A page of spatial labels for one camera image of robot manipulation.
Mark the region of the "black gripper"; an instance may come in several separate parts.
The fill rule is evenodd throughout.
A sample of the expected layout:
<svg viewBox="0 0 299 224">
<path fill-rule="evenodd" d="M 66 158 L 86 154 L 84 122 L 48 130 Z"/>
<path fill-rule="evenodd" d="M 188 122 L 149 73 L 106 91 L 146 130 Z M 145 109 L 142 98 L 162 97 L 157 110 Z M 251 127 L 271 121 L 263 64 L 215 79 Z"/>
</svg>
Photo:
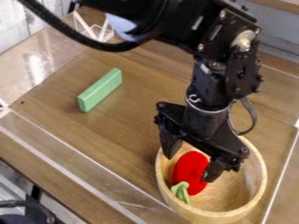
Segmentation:
<svg viewBox="0 0 299 224">
<path fill-rule="evenodd" d="M 164 156 L 170 159 L 185 142 L 211 158 L 201 182 L 212 183 L 224 171 L 237 172 L 249 149 L 229 128 L 227 113 L 200 112 L 165 101 L 156 103 L 156 110 Z"/>
</svg>

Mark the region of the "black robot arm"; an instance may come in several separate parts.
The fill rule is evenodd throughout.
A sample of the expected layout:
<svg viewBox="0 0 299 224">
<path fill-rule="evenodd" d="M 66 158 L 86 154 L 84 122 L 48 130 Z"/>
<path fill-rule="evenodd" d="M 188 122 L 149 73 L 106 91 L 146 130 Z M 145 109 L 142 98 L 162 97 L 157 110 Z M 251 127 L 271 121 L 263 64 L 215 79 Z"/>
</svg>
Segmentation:
<svg viewBox="0 0 299 224">
<path fill-rule="evenodd" d="M 231 106 L 248 100 L 263 81 L 260 27 L 248 7 L 237 0 L 73 0 L 105 12 L 122 39 L 108 44 L 78 34 L 37 0 L 18 2 L 57 31 L 90 48 L 118 53 L 156 39 L 192 55 L 185 103 L 156 104 L 162 154 L 173 157 L 181 144 L 202 151 L 211 158 L 200 176 L 205 182 L 213 182 L 225 171 L 237 171 L 249 150 L 231 123 Z"/>
</svg>

